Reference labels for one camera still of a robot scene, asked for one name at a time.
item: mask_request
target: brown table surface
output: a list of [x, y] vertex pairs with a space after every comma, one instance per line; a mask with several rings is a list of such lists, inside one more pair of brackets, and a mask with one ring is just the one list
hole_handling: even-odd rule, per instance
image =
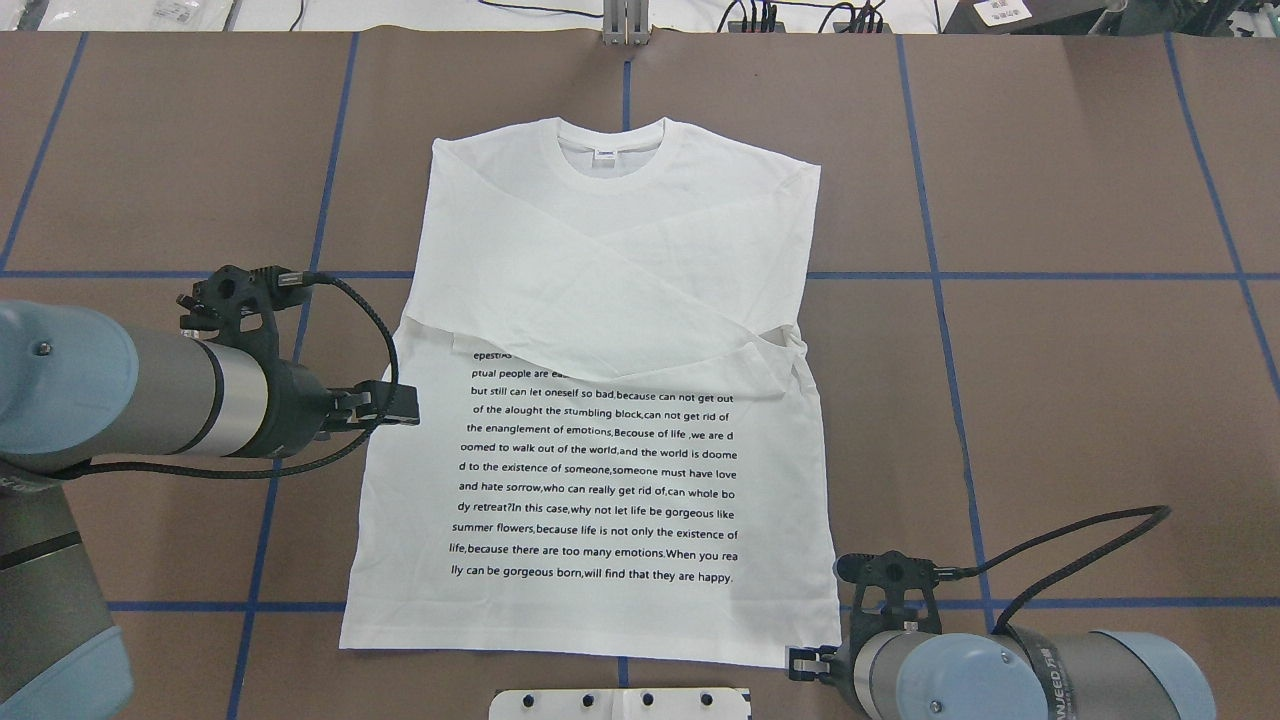
[[[394, 320], [431, 140], [552, 115], [667, 115], [819, 163], [801, 327], [837, 551], [965, 565], [1167, 502], [1021, 621], [1169, 637], [1220, 717], [1258, 717], [1280, 703], [1277, 68], [1274, 41], [1158, 36], [4, 33], [0, 297], [177, 328], [192, 281], [283, 264]], [[338, 293], [285, 325], [329, 384], [384, 366]], [[668, 684], [749, 687], [758, 719], [852, 716], [760, 669], [339, 652], [361, 468], [69, 486], [133, 660], [124, 717], [481, 719], [497, 689]], [[980, 632], [1117, 530], [943, 585], [943, 623]]]

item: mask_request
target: black cable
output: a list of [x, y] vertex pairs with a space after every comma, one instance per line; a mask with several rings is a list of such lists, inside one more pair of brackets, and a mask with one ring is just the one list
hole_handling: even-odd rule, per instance
[[849, 27], [854, 26], [854, 20], [858, 17], [858, 8], [854, 8], [852, 3], [836, 3], [835, 5], [828, 6], [827, 8], [827, 14], [822, 17], [822, 24], [818, 26], [818, 32], [819, 33], [822, 33], [822, 31], [827, 29], [827, 20], [829, 20], [831, 15], [833, 15], [836, 13], [836, 10], [838, 10], [841, 8], [847, 8], [849, 9]]
[[512, 5], [508, 3], [494, 3], [494, 0], [476, 0], [481, 5], [489, 5], [490, 8], [504, 8], [507, 10], [541, 10], [544, 13], [563, 13], [566, 15], [582, 15], [584, 18], [603, 19], [604, 13], [588, 13], [586, 10], [570, 10], [567, 8], [543, 8], [539, 5]]
[[1007, 629], [1010, 618], [1012, 618], [1015, 612], [1021, 610], [1021, 607], [1027, 605], [1033, 597], [1044, 591], [1044, 588], [1048, 588], [1050, 585], [1053, 585], [1060, 580], [1064, 580], [1079, 573], [1080, 570], [1088, 568], [1089, 565], [1098, 561], [1103, 556], [1110, 555], [1116, 550], [1120, 550], [1125, 544], [1129, 544], [1130, 542], [1138, 539], [1139, 537], [1149, 532], [1152, 528], [1162, 523], [1165, 518], [1169, 518], [1170, 512], [1172, 512], [1172, 509], [1170, 509], [1167, 505], [1149, 505], [1147, 507], [1116, 510], [1115, 512], [1103, 512], [1101, 515], [1085, 518], [1084, 520], [1071, 523], [1070, 525], [1064, 525], [1053, 532], [1034, 537], [1021, 544], [1006, 550], [1005, 552], [1001, 552], [996, 557], [992, 557], [991, 560], [983, 562], [982, 565], [978, 565], [977, 568], [938, 568], [938, 579], [960, 580], [964, 578], [973, 578], [977, 575], [982, 575], [983, 573], [991, 570], [996, 565], [1000, 565], [1001, 562], [1009, 560], [1015, 555], [1028, 551], [1038, 544], [1043, 544], [1052, 539], [1057, 539], [1062, 536], [1068, 536], [1076, 530], [1082, 530], [1091, 525], [1097, 525], [1100, 523], [1108, 523], [1111, 520], [1123, 520], [1125, 518], [1142, 518], [1142, 516], [1147, 518], [1137, 527], [1098, 546], [1096, 550], [1092, 550], [1082, 555], [1080, 557], [1076, 557], [1074, 561], [1062, 566], [1060, 570], [1044, 575], [1039, 580], [1032, 583], [1030, 587], [1020, 592], [1018, 597], [1015, 597], [1012, 602], [1010, 602], [1009, 606], [1005, 607], [1005, 611], [1000, 614], [1000, 619], [996, 620], [996, 625], [991, 630], [991, 634], [1000, 635], [1004, 634], [1005, 630]]
[[733, 12], [733, 5], [742, 8], [742, 24], [744, 27], [746, 26], [746, 5], [742, 4], [742, 0], [733, 0], [724, 8], [724, 14], [721, 15], [721, 24], [716, 26], [716, 32], [724, 29], [724, 20], [727, 20], [728, 14]]
[[358, 292], [355, 291], [349, 284], [342, 278], [335, 278], [326, 273], [303, 273], [303, 277], [310, 278], [315, 284], [330, 284], [351, 297], [360, 309], [369, 315], [369, 319], [378, 325], [378, 332], [383, 336], [383, 342], [387, 345], [387, 356], [390, 361], [390, 389], [387, 393], [387, 402], [378, 409], [378, 415], [370, 421], [370, 427], [365, 428], [355, 439], [348, 442], [339, 450], [330, 452], [329, 455], [312, 460], [311, 462], [305, 462], [302, 465], [294, 465], [293, 468], [280, 468], [279, 470], [205, 470], [201, 468], [184, 468], [182, 465], [166, 465], [163, 462], [104, 462], [101, 465], [90, 465], [87, 462], [81, 465], [73, 465], [65, 470], [58, 473], [50, 473], [49, 477], [58, 480], [70, 480], [76, 478], [82, 478], [84, 475], [96, 475], [99, 473], [119, 473], [119, 471], [133, 471], [133, 473], [164, 473], [168, 475], [182, 475], [186, 478], [205, 478], [211, 480], [265, 480], [269, 478], [284, 478], [288, 475], [298, 475], [302, 473], [308, 473], [319, 468], [324, 468], [332, 462], [337, 462], [343, 457], [355, 452], [361, 445], [369, 442], [369, 436], [374, 434], [378, 424], [387, 418], [387, 411], [392, 407], [396, 401], [396, 389], [399, 383], [399, 356], [396, 352], [396, 340], [392, 337], [390, 329], [388, 329], [387, 323], [378, 315], [372, 305], [367, 300], [361, 297]]
[[884, 3], [886, 0], [881, 0], [878, 4], [872, 5], [872, 0], [867, 0], [867, 3], [861, 8], [859, 8], [858, 17], [852, 18], [852, 22], [849, 23], [849, 27], [846, 27], [840, 32], [878, 33], [883, 31], [884, 15], [879, 13], [879, 8]]
[[[1050, 585], [1052, 585], [1052, 584], [1055, 584], [1055, 583], [1057, 583], [1060, 580], [1064, 580], [1064, 579], [1066, 579], [1066, 578], [1069, 578], [1069, 577], [1079, 573], [1080, 570], [1088, 568], [1089, 565], [1094, 564], [1100, 559], [1102, 559], [1102, 557], [1105, 557], [1105, 556], [1115, 552], [1116, 550], [1120, 550], [1121, 547], [1124, 547], [1124, 546], [1129, 544], [1130, 542], [1138, 539], [1139, 537], [1144, 536], [1148, 530], [1151, 530], [1152, 528], [1155, 528], [1156, 525], [1158, 525], [1160, 523], [1162, 523], [1165, 520], [1165, 518], [1169, 518], [1170, 512], [1172, 512], [1172, 509], [1169, 507], [1167, 505], [1152, 505], [1152, 506], [1148, 506], [1148, 507], [1134, 507], [1132, 510], [1119, 510], [1116, 512], [1105, 512], [1102, 515], [1094, 515], [1093, 518], [1089, 518], [1087, 520], [1080, 520], [1079, 523], [1073, 523], [1071, 525], [1068, 525], [1066, 528], [1062, 528], [1061, 530], [1055, 530], [1055, 533], [1057, 533], [1057, 534], [1051, 533], [1051, 534], [1053, 534], [1053, 537], [1061, 537], [1061, 536], [1064, 536], [1066, 533], [1079, 530], [1080, 528], [1087, 528], [1089, 525], [1096, 525], [1098, 523], [1106, 523], [1107, 520], [1120, 520], [1120, 519], [1124, 519], [1124, 518], [1139, 518], [1142, 515], [1147, 515], [1148, 516], [1146, 520], [1143, 520], [1142, 523], [1139, 523], [1137, 527], [1130, 528], [1128, 532], [1125, 532], [1125, 533], [1123, 533], [1123, 534], [1112, 538], [1110, 542], [1106, 542], [1106, 543], [1098, 546], [1097, 550], [1093, 550], [1091, 552], [1087, 552], [1087, 553], [1082, 555], [1080, 557], [1076, 557], [1073, 562], [1070, 562], [1069, 565], [1065, 565], [1061, 570], [1050, 573], [1048, 575], [1044, 575], [1039, 580], [1036, 580], [1034, 583], [1032, 583], [1032, 585], [1029, 588], [1027, 588], [1023, 592], [1020, 592], [1018, 594], [1018, 597], [1015, 597], [1012, 600], [1012, 602], [1010, 602], [1009, 606], [1005, 607], [1005, 611], [1001, 612], [1000, 618], [996, 620], [996, 625], [991, 629], [991, 634], [993, 634], [993, 635], [1001, 635], [1001, 634], [1004, 634], [1005, 630], [1009, 626], [1009, 620], [1014, 616], [1014, 614], [1018, 612], [1019, 610], [1021, 610], [1021, 607], [1024, 605], [1027, 605], [1033, 597], [1036, 597], [1037, 594], [1039, 594], [1044, 588], [1047, 588], [1047, 587], [1050, 587]], [[1027, 546], [1027, 547], [1034, 547], [1036, 544], [1039, 544], [1041, 542], [1047, 542], [1050, 539], [1053, 539], [1053, 538], [1052, 537], [1044, 537], [1044, 539], [1037, 538], [1036, 541], [1030, 541], [1030, 543], [1023, 543], [1023, 544]], [[1006, 552], [1006, 553], [1001, 555], [1000, 557], [997, 557], [996, 560], [1002, 562], [1006, 559], [1012, 557], [1012, 555], [1016, 555], [1016, 552], [1012, 552], [1012, 551]], [[995, 566], [995, 562], [988, 562], [987, 565], [988, 565], [988, 568], [989, 566]]]
[[769, 0], [773, 5], [796, 5], [800, 8], [818, 8], [819, 10], [829, 10], [831, 3], [804, 3], [801, 0]]

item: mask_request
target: t-shirt neckline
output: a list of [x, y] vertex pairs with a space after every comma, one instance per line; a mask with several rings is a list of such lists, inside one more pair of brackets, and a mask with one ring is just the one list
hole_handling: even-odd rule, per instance
[[[680, 123], [669, 118], [662, 118], [635, 129], [607, 133], [577, 127], [562, 118], [549, 118], [543, 120], [539, 145], [543, 147], [548, 167], [567, 184], [591, 192], [621, 192], [662, 176], [676, 154], [680, 142], [678, 126]], [[631, 150], [657, 145], [657, 151], [648, 163], [622, 177], [591, 177], [570, 164], [561, 150], [561, 140], [596, 150]]]

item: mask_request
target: gray robot arm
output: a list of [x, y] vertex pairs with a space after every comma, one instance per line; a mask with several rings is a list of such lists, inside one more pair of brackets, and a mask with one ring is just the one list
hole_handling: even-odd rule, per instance
[[[787, 675], [835, 687], [872, 720], [1213, 720], [1208, 682], [1165, 638], [1108, 630], [1044, 637], [1009, 623], [1036, 593], [1167, 515], [1166, 506], [1096, 515], [968, 569], [938, 568], [897, 551], [845, 555], [835, 573], [855, 587], [849, 637], [840, 647], [788, 648]], [[933, 597], [940, 582], [977, 577], [1076, 529], [1134, 516], [1147, 520], [1019, 594], [992, 634], [943, 634]], [[883, 591], [879, 607], [867, 607], [869, 588]]]
[[[60, 487], [109, 470], [209, 478], [210, 471], [101, 455], [288, 457], [338, 430], [361, 436], [417, 423], [416, 391], [392, 380], [325, 388], [279, 356], [275, 311], [301, 305], [320, 274], [227, 266], [179, 297], [189, 334], [125, 328], [84, 307], [0, 301], [0, 720], [110, 717], [132, 694], [119, 628], [93, 577]], [[244, 320], [261, 324], [244, 329]]]

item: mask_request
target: blue tape line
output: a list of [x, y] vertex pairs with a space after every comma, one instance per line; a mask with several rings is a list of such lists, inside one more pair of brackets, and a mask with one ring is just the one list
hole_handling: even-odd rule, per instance
[[1235, 247], [1235, 238], [1231, 236], [1231, 227], [1226, 222], [1226, 213], [1222, 210], [1222, 200], [1217, 195], [1217, 184], [1213, 182], [1213, 173], [1208, 169], [1208, 160], [1204, 158], [1204, 149], [1201, 146], [1199, 133], [1196, 132], [1196, 120], [1192, 119], [1192, 108], [1187, 102], [1187, 90], [1183, 87], [1183, 74], [1178, 69], [1178, 54], [1174, 51], [1172, 33], [1165, 33], [1165, 51], [1169, 54], [1169, 69], [1174, 73], [1174, 88], [1178, 90], [1178, 104], [1183, 108], [1183, 120], [1187, 123], [1187, 133], [1192, 138], [1192, 149], [1196, 151], [1196, 161], [1199, 163], [1201, 174], [1204, 176], [1204, 187], [1208, 197], [1213, 202], [1213, 214], [1217, 215], [1217, 225], [1222, 231], [1222, 240], [1226, 242], [1226, 251], [1231, 256], [1231, 266], [1235, 268], [1235, 277], [1240, 282], [1240, 293], [1244, 295], [1244, 305], [1249, 310], [1249, 322], [1253, 323], [1253, 334], [1258, 338], [1262, 348], [1262, 359], [1271, 375], [1271, 388], [1280, 398], [1280, 370], [1276, 369], [1275, 356], [1271, 354], [1271, 345], [1267, 343], [1267, 333], [1262, 329], [1262, 319], [1258, 309], [1253, 304], [1253, 293], [1249, 291], [1249, 282], [1244, 275], [1244, 266], [1240, 263], [1240, 254]]
[[931, 273], [919, 272], [852, 272], [852, 273], [838, 273], [838, 272], [824, 272], [814, 270], [805, 275], [810, 281], [927, 281], [932, 279]]
[[108, 602], [111, 612], [244, 612], [243, 602], [204, 602], [204, 601], [148, 601], [124, 600]]
[[40, 141], [40, 150], [36, 152], [36, 161], [31, 164], [31, 173], [27, 176], [27, 184], [22, 188], [22, 197], [18, 199], [18, 210], [13, 214], [13, 223], [9, 224], [9, 236], [5, 238], [4, 249], [0, 250], [0, 270], [4, 270], [5, 265], [9, 263], [9, 255], [13, 254], [13, 246], [18, 242], [18, 229], [22, 227], [22, 218], [27, 214], [27, 202], [31, 201], [31, 193], [36, 190], [36, 179], [40, 177], [40, 168], [45, 164], [45, 154], [49, 152], [49, 142], [54, 138], [54, 128], [58, 127], [58, 119], [63, 114], [63, 106], [67, 105], [67, 95], [70, 94], [72, 81], [76, 79], [76, 70], [79, 68], [81, 58], [84, 55], [84, 44], [88, 42], [88, 33], [82, 32], [79, 42], [76, 44], [76, 54], [72, 55], [72, 64], [67, 68], [67, 78], [63, 79], [63, 88], [58, 94], [58, 101], [54, 104], [54, 113], [49, 117], [49, 124], [45, 127], [45, 137]]
[[622, 63], [622, 129], [631, 129], [631, 60]]
[[351, 78], [356, 72], [356, 53], [360, 50], [360, 35], [351, 33], [351, 49], [347, 51], [347, 72], [342, 79], [342, 97], [338, 100], [338, 120], [333, 126], [333, 145], [329, 147], [329, 169], [324, 177], [324, 193], [320, 196], [320, 217], [316, 219], [316, 237], [311, 246], [311, 265], [314, 273], [320, 264], [320, 250], [324, 245], [324, 231], [329, 224], [329, 200], [333, 197], [333, 178], [338, 174], [338, 155], [342, 151], [342, 129], [347, 123], [347, 101], [351, 99]]
[[[338, 154], [342, 147], [342, 131], [347, 117], [347, 101], [351, 99], [351, 81], [355, 74], [356, 53], [360, 49], [360, 33], [351, 33], [351, 47], [347, 51], [347, 72], [342, 81], [342, 95], [338, 100], [338, 118], [334, 122], [333, 143], [329, 149], [329, 168], [325, 172], [324, 192], [320, 196], [320, 214], [316, 220], [315, 242], [311, 246], [311, 261], [307, 265], [315, 272], [320, 264], [320, 254], [324, 250], [325, 227], [329, 218], [329, 201], [333, 199], [333, 179], [338, 172]], [[311, 316], [311, 301], [302, 306], [302, 316], [298, 320], [298, 334], [293, 341], [293, 361], [297, 363], [302, 355], [302, 342], [307, 334], [307, 320]], [[275, 473], [280, 470], [280, 461], [271, 464]], [[232, 693], [227, 703], [227, 720], [237, 720], [239, 715], [241, 691], [244, 687], [244, 673], [248, 669], [248, 652], [253, 639], [253, 619], [257, 615], [257, 598], [262, 589], [262, 569], [266, 565], [266, 547], [271, 537], [271, 520], [275, 515], [275, 498], [280, 489], [279, 475], [273, 475], [266, 488], [266, 503], [262, 507], [262, 527], [257, 536], [257, 550], [253, 556], [253, 575], [250, 582], [248, 602], [244, 609], [244, 629], [241, 633], [241, 647], [236, 656], [236, 673], [232, 678]]]
[[0, 278], [14, 279], [205, 279], [211, 270], [3, 270]]
[[943, 272], [945, 281], [1234, 281], [1231, 273]]
[[230, 700], [227, 701], [227, 720], [236, 720], [239, 715], [239, 696], [244, 689], [244, 669], [248, 667], [248, 646], [250, 639], [253, 637], [253, 611], [246, 610], [244, 626], [241, 629], [239, 651], [236, 653], [236, 674], [232, 678], [232, 696]]
[[259, 602], [259, 612], [343, 612], [346, 602]]
[[[1002, 601], [1002, 606], [1010, 601]], [[1032, 610], [1152, 607], [1280, 607], [1280, 597], [1071, 597], [1033, 600]]]
[[[947, 325], [947, 310], [942, 297], [942, 273], [938, 268], [938, 251], [933, 240], [933, 219], [929, 213], [929, 195], [924, 187], [924, 161], [920, 158], [920, 138], [915, 127], [915, 109], [911, 104], [911, 81], [906, 69], [906, 46], [901, 35], [893, 36], [897, 44], [897, 72], [902, 79], [902, 104], [906, 108], [906, 131], [911, 138], [911, 160], [915, 164], [915, 187], [920, 199], [920, 219], [924, 223], [924, 245], [929, 252], [929, 274], [933, 281], [933, 304], [938, 314], [938, 329], [942, 334], [942, 359], [947, 369], [947, 387], [951, 391], [951, 415], [955, 419], [956, 434], [960, 438], [960, 457], [964, 465], [965, 492], [969, 496], [969, 529], [973, 534], [973, 555], [977, 565], [987, 561], [982, 542], [982, 520], [978, 515], [978, 492], [973, 483], [973, 464], [969, 460], [969, 436], [964, 427], [964, 410], [960, 406], [960, 383], [956, 379], [955, 355], [951, 351], [951, 328]], [[991, 584], [986, 575], [978, 577], [983, 601], [991, 600]], [[991, 607], [983, 607], [987, 625], [995, 624]]]
[[[940, 600], [938, 610], [1004, 610], [1012, 598], [991, 600]], [[908, 602], [911, 607], [924, 607], [923, 602]], [[1160, 609], [1160, 607], [1199, 607], [1199, 609], [1253, 609], [1280, 607], [1280, 597], [1060, 597], [1038, 598], [1027, 603], [1024, 610], [1108, 610], [1108, 609]], [[841, 605], [841, 612], [851, 612], [851, 605]]]
[[[413, 270], [325, 270], [330, 275], [358, 281], [413, 279]], [[212, 270], [0, 270], [0, 278], [13, 279], [204, 279]], [[943, 281], [1225, 281], [1236, 282], [1235, 273], [1025, 273], [1025, 272], [947, 272]], [[920, 270], [813, 270], [810, 281], [928, 281], [933, 273]], [[1280, 273], [1244, 273], [1251, 282], [1280, 281]]]
[[330, 275], [357, 281], [413, 279], [413, 270], [326, 270]]

